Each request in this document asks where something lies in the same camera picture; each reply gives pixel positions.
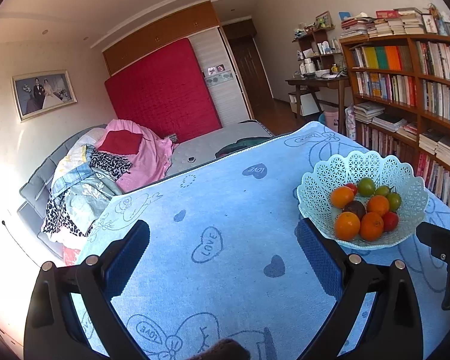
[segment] wedding photo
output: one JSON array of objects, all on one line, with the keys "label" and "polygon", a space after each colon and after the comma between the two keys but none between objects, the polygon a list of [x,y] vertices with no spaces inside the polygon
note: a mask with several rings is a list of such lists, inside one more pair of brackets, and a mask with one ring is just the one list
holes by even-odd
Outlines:
[{"label": "wedding photo", "polygon": [[12,81],[21,120],[77,102],[66,70],[15,76]]}]

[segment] pink blanket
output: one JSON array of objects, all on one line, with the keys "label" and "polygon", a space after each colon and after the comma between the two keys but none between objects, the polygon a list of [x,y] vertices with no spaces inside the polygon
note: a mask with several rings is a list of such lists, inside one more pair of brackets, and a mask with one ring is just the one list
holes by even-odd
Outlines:
[{"label": "pink blanket", "polygon": [[173,142],[168,138],[160,139],[149,128],[139,126],[130,120],[114,119],[108,124],[105,134],[95,147],[100,147],[109,131],[118,130],[128,130],[144,137],[138,153],[126,156],[133,164],[130,173],[124,174],[116,182],[123,192],[130,192],[162,179],[171,166],[170,158],[175,147]]}]

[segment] bowl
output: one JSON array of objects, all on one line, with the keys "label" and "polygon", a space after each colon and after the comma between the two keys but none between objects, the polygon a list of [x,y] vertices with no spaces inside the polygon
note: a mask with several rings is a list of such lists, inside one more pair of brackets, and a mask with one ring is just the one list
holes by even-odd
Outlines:
[{"label": "bowl", "polygon": [[[402,198],[402,204],[397,210],[398,226],[371,242],[359,235],[350,241],[339,240],[335,237],[334,224],[342,210],[332,206],[330,194],[335,188],[347,183],[357,184],[363,177],[371,178],[376,187],[395,187]],[[424,181],[421,177],[414,177],[410,164],[401,163],[394,155],[382,158],[376,151],[352,151],[347,157],[334,154],[327,161],[317,162],[312,173],[303,175],[296,194],[301,214],[310,218],[325,238],[358,250],[388,248],[406,240],[424,220],[428,204]],[[355,200],[366,207],[370,198],[357,194]]]},{"label": "bowl", "polygon": [[315,75],[317,76],[317,78],[320,78],[321,76],[323,76],[324,74],[330,73],[329,69],[325,69],[325,70],[317,70],[315,72]]}]

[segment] bride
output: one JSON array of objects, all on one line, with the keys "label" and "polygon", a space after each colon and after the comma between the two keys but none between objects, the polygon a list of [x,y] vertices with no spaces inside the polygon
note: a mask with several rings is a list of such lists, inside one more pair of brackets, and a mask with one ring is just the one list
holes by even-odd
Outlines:
[{"label": "bride", "polygon": [[43,86],[45,89],[45,100],[43,102],[42,109],[54,107],[55,105],[63,104],[60,98],[56,97],[53,93],[52,86],[48,83],[48,80],[45,80],[45,84]]}]

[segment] orange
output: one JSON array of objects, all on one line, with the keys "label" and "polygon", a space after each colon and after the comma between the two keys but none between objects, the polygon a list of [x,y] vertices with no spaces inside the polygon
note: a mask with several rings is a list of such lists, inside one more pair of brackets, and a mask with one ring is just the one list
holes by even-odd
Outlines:
[{"label": "orange", "polygon": [[360,231],[360,219],[353,212],[342,212],[335,220],[335,235],[342,241],[349,241]]},{"label": "orange", "polygon": [[389,210],[390,202],[382,195],[374,196],[367,203],[367,211],[376,212],[380,216],[384,216]]},{"label": "orange", "polygon": [[354,198],[354,193],[349,187],[338,187],[330,195],[330,202],[337,208],[344,208]]},{"label": "orange", "polygon": [[368,212],[365,214],[360,224],[360,236],[366,241],[375,241],[380,238],[382,233],[382,217],[377,212]]}]

